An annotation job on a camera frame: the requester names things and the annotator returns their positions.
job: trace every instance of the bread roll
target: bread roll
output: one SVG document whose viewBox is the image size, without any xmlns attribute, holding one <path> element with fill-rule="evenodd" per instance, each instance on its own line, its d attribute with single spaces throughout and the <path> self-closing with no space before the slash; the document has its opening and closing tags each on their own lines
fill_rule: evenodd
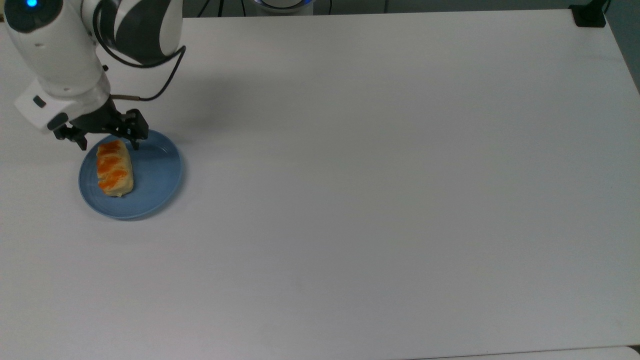
<svg viewBox="0 0 640 360">
<path fill-rule="evenodd" d="M 133 190 L 133 168 L 122 140 L 98 146 L 98 186 L 105 195 L 121 197 Z"/>
</svg>

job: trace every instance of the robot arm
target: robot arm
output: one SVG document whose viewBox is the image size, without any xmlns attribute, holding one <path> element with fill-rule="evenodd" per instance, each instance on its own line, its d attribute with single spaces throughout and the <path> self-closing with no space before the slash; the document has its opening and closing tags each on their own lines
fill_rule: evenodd
<svg viewBox="0 0 640 360">
<path fill-rule="evenodd" d="M 137 149 L 147 123 L 138 110 L 116 110 L 95 40 L 139 67 L 164 63 L 179 44 L 182 0 L 6 0 L 4 12 L 13 43 L 36 74 L 15 101 L 18 110 L 42 132 L 83 150 L 86 133 L 111 133 Z"/>
</svg>

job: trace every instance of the floor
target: floor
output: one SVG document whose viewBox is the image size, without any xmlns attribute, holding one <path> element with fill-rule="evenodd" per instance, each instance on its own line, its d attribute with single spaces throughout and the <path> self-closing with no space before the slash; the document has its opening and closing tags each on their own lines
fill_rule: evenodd
<svg viewBox="0 0 640 360">
<path fill-rule="evenodd" d="M 196 17 L 207 0 L 184 0 L 184 16 Z M 221 0 L 209 0 L 202 16 L 218 15 Z M 253 0 L 222 0 L 223 17 L 243 16 L 244 1 L 247 16 L 255 16 Z M 586 4 L 586 0 L 331 0 L 331 14 L 383 13 L 385 3 L 389 13 L 451 12 L 482 10 L 566 9 L 571 4 Z M 316 0 L 314 13 L 329 14 L 330 0 Z M 612 0 L 607 20 L 625 57 L 636 87 L 640 89 L 640 0 Z"/>
</svg>

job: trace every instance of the white table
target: white table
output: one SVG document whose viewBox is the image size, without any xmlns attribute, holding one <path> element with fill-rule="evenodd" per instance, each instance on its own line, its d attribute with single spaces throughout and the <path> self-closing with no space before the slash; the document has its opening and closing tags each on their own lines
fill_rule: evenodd
<svg viewBox="0 0 640 360">
<path fill-rule="evenodd" d="M 568 10 L 186 20 L 138 107 L 186 160 L 137 222 L 13 107 L 0 358 L 404 359 L 640 343 L 640 97 Z M 152 94 L 169 66 L 125 69 Z M 90 146 L 101 136 L 90 138 Z"/>
</svg>

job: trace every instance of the wire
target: wire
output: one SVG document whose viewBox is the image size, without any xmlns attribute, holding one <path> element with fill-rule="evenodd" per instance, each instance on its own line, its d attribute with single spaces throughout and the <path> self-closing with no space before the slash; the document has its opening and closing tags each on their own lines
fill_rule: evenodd
<svg viewBox="0 0 640 360">
<path fill-rule="evenodd" d="M 220 0 L 220 6 L 218 6 L 218 17 L 222 17 L 222 6 L 225 5 L 225 0 Z"/>
<path fill-rule="evenodd" d="M 167 56 L 166 58 L 164 58 L 164 59 L 162 59 L 162 60 L 160 60 L 160 61 L 158 61 L 156 63 L 149 64 L 149 65 L 136 64 L 136 63 L 131 63 L 131 62 L 127 61 L 127 60 L 124 60 L 121 57 L 119 57 L 118 55 L 116 55 L 113 51 L 111 51 L 111 49 L 109 49 L 109 47 L 104 43 L 104 40 L 102 39 L 102 36 L 100 35 L 100 31 L 98 31 L 98 13 L 99 13 L 101 8 L 102 8 L 102 1 L 98 3 L 98 5 L 95 7 L 95 10 L 93 11 L 93 33 L 95 34 L 95 38 L 98 40 L 98 43 L 100 44 L 100 46 L 102 46 L 102 48 L 109 55 L 111 55 L 114 59 L 118 60 L 119 62 L 123 63 L 124 65 L 128 65 L 128 66 L 135 67 L 135 68 L 138 68 L 138 69 L 149 69 L 149 68 L 152 68 L 152 67 L 160 66 L 160 65 L 170 61 L 174 57 L 178 56 L 178 60 L 175 62 L 175 65 L 173 66 L 173 70 L 171 71 L 171 74 L 169 75 L 169 78 L 164 83 L 162 89 L 160 89 L 160 91 L 157 94 L 153 95 L 152 97 L 139 97 L 139 96 L 133 96 L 133 95 L 112 95 L 111 96 L 114 99 L 132 100 L 132 101 L 151 101 L 151 100 L 157 99 L 160 95 L 163 94 L 163 92 L 166 90 L 166 88 L 169 87 L 169 84 L 171 83 L 171 80 L 173 79 L 173 75 L 175 75 L 175 72 L 178 70 L 178 66 L 180 65 L 180 62 L 182 61 L 182 57 L 184 56 L 184 53 L 187 51 L 187 47 L 183 45 L 180 49 L 177 49 L 176 52 L 171 54 L 170 56 Z"/>
<path fill-rule="evenodd" d="M 207 8 L 207 5 L 209 5 L 209 1 L 211 1 L 211 0 L 206 0 L 204 2 L 204 5 L 202 5 L 202 9 L 200 9 L 200 12 L 198 13 L 198 16 L 196 16 L 196 17 L 201 17 L 202 16 L 202 13 L 204 13 L 204 10 Z"/>
</svg>

